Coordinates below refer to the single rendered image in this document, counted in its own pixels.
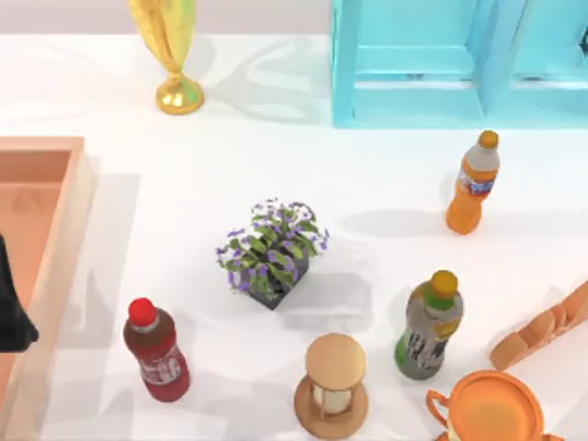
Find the purple flower plant pot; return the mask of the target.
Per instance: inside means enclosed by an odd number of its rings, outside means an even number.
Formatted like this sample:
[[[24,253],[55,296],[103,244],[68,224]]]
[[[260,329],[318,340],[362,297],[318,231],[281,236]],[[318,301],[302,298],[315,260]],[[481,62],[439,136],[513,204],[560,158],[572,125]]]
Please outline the purple flower plant pot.
[[[267,198],[252,206],[248,227],[227,233],[215,250],[216,262],[231,288],[273,310],[306,274],[310,260],[327,250],[329,239],[309,205]]]

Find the wooden hourglass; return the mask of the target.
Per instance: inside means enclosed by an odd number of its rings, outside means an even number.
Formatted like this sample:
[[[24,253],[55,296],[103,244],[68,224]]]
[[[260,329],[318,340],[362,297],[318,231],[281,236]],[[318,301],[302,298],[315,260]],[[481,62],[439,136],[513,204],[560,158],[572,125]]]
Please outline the wooden hourglass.
[[[315,339],[305,356],[306,376],[294,394],[300,425],[329,441],[353,435],[368,414],[363,378],[366,355],[351,336],[329,333]]]

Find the light blue rack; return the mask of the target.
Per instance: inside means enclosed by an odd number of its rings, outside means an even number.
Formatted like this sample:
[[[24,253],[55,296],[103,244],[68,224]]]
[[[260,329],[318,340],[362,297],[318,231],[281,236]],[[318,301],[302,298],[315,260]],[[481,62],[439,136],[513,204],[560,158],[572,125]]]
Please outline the light blue rack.
[[[334,125],[588,129],[588,0],[331,0]]]

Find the green and grey bottle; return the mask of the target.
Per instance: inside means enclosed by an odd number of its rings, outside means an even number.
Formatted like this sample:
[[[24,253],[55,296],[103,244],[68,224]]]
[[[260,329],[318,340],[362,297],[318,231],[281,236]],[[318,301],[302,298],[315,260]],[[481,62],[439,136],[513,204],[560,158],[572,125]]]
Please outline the green and grey bottle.
[[[438,270],[417,286],[408,299],[404,332],[394,349],[399,371],[413,380],[436,375],[463,314],[458,278],[452,272]]]

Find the orange soda bottle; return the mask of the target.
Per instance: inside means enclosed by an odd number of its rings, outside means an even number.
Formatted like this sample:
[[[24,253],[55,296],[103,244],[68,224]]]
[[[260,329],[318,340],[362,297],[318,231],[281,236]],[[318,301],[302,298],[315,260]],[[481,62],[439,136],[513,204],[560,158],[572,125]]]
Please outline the orange soda bottle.
[[[446,223],[461,235],[473,232],[481,220],[482,202],[490,195],[500,169],[499,135],[484,130],[464,154],[455,196],[447,207]]]

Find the red cap cola bottle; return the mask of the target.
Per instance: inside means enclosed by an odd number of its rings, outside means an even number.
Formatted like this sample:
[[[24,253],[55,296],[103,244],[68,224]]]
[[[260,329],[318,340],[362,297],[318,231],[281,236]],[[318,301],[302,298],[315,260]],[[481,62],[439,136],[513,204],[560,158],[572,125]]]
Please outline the red cap cola bottle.
[[[143,383],[157,401],[174,402],[187,392],[190,372],[168,312],[147,298],[133,300],[123,338],[139,363]]]

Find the gold trophy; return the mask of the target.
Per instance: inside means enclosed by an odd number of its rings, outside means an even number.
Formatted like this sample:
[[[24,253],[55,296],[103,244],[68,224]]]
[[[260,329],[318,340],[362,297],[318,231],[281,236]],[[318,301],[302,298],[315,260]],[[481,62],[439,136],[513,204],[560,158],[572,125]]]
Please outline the gold trophy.
[[[197,110],[205,95],[196,81],[184,74],[196,23],[196,0],[126,0],[141,38],[164,67],[167,78],[156,90],[157,107],[166,114],[185,115]]]

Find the salmon shallow box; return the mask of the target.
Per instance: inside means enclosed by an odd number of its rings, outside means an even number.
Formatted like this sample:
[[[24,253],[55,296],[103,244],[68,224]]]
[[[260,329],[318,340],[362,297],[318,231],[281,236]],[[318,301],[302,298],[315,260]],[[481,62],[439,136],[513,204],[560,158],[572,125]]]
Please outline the salmon shallow box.
[[[40,338],[0,354],[0,441],[38,441],[57,335],[95,189],[81,137],[0,136],[0,234]]]

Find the orange slotted rack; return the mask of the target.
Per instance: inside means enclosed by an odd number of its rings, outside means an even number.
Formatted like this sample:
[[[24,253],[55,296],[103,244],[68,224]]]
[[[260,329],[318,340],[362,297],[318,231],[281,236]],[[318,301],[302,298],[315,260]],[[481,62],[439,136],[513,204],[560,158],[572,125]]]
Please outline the orange slotted rack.
[[[489,353],[494,368],[506,370],[588,320],[588,280],[569,296],[506,335]]]

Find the orange trophy cup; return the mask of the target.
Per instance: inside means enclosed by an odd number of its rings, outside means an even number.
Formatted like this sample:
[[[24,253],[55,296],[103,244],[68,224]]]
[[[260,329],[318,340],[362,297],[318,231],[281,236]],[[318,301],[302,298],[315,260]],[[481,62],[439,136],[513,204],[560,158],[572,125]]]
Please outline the orange trophy cup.
[[[435,441],[565,441],[544,432],[541,406],[527,385],[501,371],[472,372],[449,397],[429,390],[425,402],[446,429]]]

